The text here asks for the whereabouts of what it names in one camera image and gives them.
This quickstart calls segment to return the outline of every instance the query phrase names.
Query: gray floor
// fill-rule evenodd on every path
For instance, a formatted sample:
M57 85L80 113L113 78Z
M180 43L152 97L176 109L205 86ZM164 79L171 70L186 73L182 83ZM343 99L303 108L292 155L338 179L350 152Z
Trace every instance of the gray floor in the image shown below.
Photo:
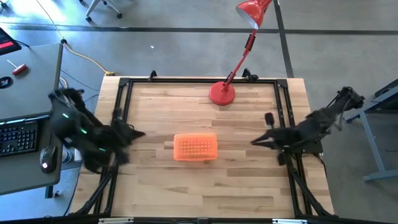
M12 30L13 24L50 24L35 1L8 1L0 13L1 26L30 45L59 41L55 31ZM84 20L87 5L78 0L40 0L57 24L99 27L249 28L235 13L240 0L123 0L123 13L99 4ZM280 0L286 29L398 30L396 0ZM275 10L267 11L262 28L276 29ZM227 75L241 57L247 34L184 32L72 32L62 31L72 47L89 55L117 75ZM295 77L305 79L313 110L326 106L342 86L371 96L398 75L396 35L287 35ZM259 34L243 68L260 77L286 77L279 34ZM62 69L99 89L103 72L91 62L64 50ZM84 88L85 98L96 91L65 74L70 86ZM88 102L91 110L96 99ZM370 184L362 176L376 171L371 149L358 121L323 140L331 198L337 215L346 218L397 222L398 179ZM62 196L44 199L44 189L0 197L0 220L63 215L76 184L77 170L62 172L55 186Z

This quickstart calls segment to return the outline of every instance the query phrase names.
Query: computer mouse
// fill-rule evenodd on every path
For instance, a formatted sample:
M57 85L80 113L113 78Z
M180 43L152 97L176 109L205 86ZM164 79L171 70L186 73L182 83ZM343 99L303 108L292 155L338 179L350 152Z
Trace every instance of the computer mouse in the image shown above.
M49 174L57 167L57 147L44 147L40 152L40 168L45 174Z

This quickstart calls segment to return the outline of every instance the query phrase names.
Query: green light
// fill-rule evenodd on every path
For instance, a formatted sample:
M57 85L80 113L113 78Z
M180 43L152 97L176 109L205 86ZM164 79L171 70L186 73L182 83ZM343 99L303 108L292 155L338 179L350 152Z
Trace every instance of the green light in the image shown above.
M80 131L82 131L83 133L87 134L87 131L84 130L83 128L80 128Z

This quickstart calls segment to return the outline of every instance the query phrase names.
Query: orange plastic basket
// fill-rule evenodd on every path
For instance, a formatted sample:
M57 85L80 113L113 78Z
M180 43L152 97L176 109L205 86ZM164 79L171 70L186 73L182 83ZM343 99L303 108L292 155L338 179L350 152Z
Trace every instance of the orange plastic basket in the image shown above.
M176 161L206 161L217 159L216 134L176 134L174 159Z

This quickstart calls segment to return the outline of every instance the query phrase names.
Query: wooden table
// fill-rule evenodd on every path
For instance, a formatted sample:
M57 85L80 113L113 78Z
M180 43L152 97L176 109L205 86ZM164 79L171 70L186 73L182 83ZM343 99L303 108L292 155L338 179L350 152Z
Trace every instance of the wooden table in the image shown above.
M119 78L104 77L95 113L103 123L111 120ZM287 80L298 123L310 112L304 80ZM276 114L272 85L234 84L236 98L229 106L210 101L210 86L134 84L127 122L147 135L129 148L131 162L119 169L113 217L294 216L286 166L278 165L276 151L249 143L268 128L264 113ZM216 133L218 158L207 162L173 160L174 135L183 133ZM309 155L303 158L303 164L308 187L333 213L321 162ZM99 179L98 174L81 170L71 211L83 206ZM300 190L298 195L304 211Z

